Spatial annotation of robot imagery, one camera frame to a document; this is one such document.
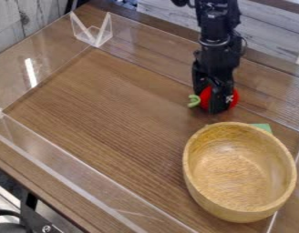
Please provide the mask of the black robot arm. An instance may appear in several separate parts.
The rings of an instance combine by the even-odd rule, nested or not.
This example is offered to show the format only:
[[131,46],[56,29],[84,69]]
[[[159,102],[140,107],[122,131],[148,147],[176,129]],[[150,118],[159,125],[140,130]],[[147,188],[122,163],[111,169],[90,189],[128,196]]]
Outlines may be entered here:
[[238,104],[234,71],[242,57],[242,36],[238,0],[171,0],[195,9],[201,36],[199,50],[193,64],[195,94],[190,107],[199,106],[210,114],[219,114]]

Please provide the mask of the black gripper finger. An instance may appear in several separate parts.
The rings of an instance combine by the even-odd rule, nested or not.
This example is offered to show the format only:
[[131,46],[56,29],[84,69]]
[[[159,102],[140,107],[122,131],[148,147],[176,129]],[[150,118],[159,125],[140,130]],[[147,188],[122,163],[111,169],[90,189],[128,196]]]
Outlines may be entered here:
[[209,74],[198,62],[193,64],[193,84],[197,95],[201,95],[202,91],[210,85]]
[[219,114],[225,112],[234,100],[234,82],[227,81],[223,83],[211,83],[211,100],[210,100],[210,113]]

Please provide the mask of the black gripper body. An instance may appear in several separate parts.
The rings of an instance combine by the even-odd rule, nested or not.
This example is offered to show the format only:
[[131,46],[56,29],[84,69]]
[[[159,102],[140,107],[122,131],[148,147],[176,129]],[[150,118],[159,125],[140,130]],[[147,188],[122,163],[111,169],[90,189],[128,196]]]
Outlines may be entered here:
[[234,82],[234,70],[239,66],[242,57],[242,36],[233,33],[223,40],[210,40],[203,37],[198,40],[201,49],[195,51],[195,62],[209,74],[213,82]]

